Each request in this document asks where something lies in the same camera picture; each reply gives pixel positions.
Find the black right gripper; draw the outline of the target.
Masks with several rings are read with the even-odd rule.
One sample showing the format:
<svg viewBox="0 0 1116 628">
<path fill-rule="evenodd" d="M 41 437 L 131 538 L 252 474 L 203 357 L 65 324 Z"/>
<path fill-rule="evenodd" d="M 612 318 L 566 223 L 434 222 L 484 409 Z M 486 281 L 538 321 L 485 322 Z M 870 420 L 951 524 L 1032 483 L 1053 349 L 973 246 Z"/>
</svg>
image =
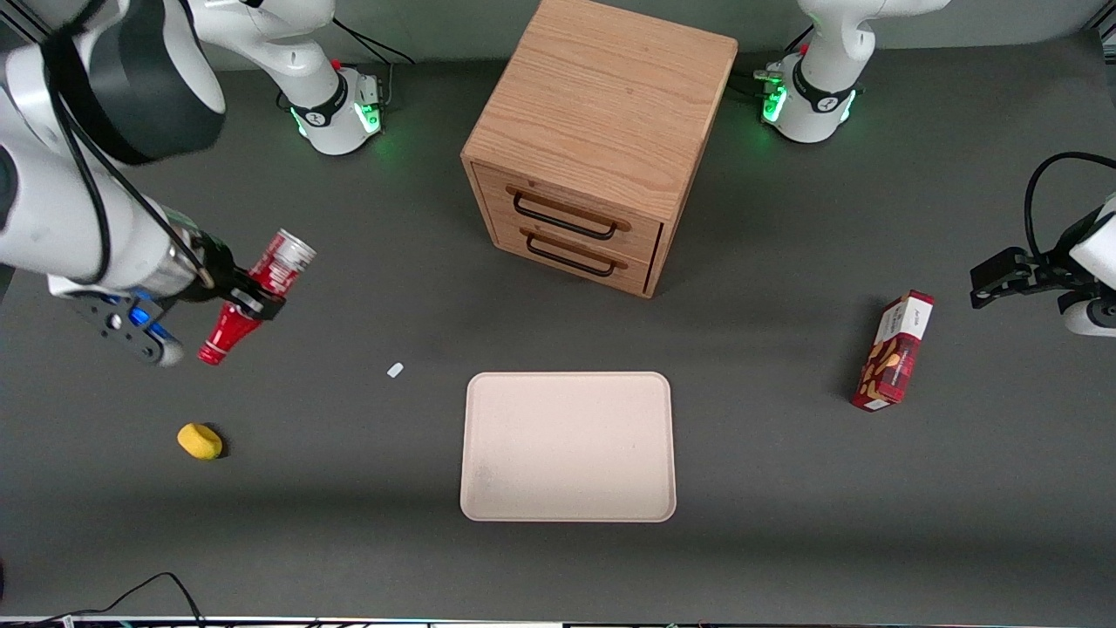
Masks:
<svg viewBox="0 0 1116 628">
<path fill-rule="evenodd" d="M 190 247 L 212 279 L 213 287 L 206 287 L 202 279 L 195 278 L 176 294 L 180 301 L 204 303 L 220 299 L 240 317 L 254 321 L 271 321 L 283 309 L 286 297 L 266 289 L 244 268 L 235 267 L 234 254 L 222 240 L 203 231 L 190 232 Z"/>
</svg>

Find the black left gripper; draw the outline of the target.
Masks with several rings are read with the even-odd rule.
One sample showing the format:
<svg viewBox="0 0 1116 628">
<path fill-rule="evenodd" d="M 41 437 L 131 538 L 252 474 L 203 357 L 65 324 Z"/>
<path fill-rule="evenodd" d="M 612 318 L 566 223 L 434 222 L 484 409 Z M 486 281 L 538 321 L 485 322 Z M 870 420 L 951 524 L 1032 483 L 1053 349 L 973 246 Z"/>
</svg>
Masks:
<svg viewBox="0 0 1116 628">
<path fill-rule="evenodd" d="M 1024 248 L 1008 247 L 972 268 L 972 309 L 984 309 L 1004 297 L 1031 297 L 1050 290 L 1096 291 L 1095 276 L 1072 259 L 1071 250 L 1091 234 L 1100 211 L 1096 207 L 1074 222 L 1047 251 L 1039 250 L 1035 228 L 1031 226 L 1031 257 Z"/>
</svg>

